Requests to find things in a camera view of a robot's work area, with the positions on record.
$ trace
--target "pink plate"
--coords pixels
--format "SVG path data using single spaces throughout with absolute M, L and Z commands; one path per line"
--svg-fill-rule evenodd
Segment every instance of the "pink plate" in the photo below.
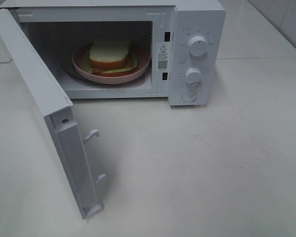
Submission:
M 121 84 L 125 82 L 129 82 L 131 80 L 135 80 L 140 77 L 142 74 L 145 73 L 147 67 L 149 66 L 150 62 L 150 55 L 149 53 L 141 46 L 134 44 L 132 45 L 132 51 L 137 55 L 138 58 L 138 67 L 134 70 L 133 73 L 121 77 L 102 77 L 87 73 L 81 70 L 77 65 L 82 59 L 83 54 L 86 50 L 89 50 L 91 44 L 85 45 L 81 47 L 76 53 L 73 55 L 73 64 L 74 68 L 81 76 L 84 78 L 102 84 Z

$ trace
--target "warning label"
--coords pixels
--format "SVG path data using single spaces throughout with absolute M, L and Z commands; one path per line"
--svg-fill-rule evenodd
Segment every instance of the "warning label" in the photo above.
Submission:
M 171 43 L 163 42 L 157 44 L 157 70 L 166 72 L 170 66 L 171 60 Z

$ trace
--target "power knob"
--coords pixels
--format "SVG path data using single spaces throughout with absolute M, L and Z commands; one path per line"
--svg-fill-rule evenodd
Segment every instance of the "power knob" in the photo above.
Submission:
M 195 57 L 199 57 L 206 53 L 208 42 L 203 36 L 192 36 L 187 45 L 189 53 Z
M 185 72 L 185 81 L 188 85 L 195 85 L 202 82 L 203 74 L 197 68 L 189 68 Z

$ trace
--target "open microwave door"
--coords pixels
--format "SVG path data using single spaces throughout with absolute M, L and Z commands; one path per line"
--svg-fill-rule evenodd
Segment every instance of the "open microwave door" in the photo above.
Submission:
M 44 64 L 20 25 L 7 9 L 0 9 L 0 37 L 44 117 L 82 218 L 101 209 L 83 143 L 98 136 L 95 129 L 82 140 L 73 117 L 71 100 Z

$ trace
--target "microwave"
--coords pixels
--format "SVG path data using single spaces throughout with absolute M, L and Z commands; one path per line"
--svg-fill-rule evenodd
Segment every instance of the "microwave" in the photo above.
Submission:
M 0 38 L 43 116 L 83 219 L 101 209 L 71 99 L 167 97 L 207 103 L 225 11 L 217 0 L 6 0 Z M 79 77 L 72 57 L 98 37 L 132 39 L 149 53 L 138 78 L 101 84 Z

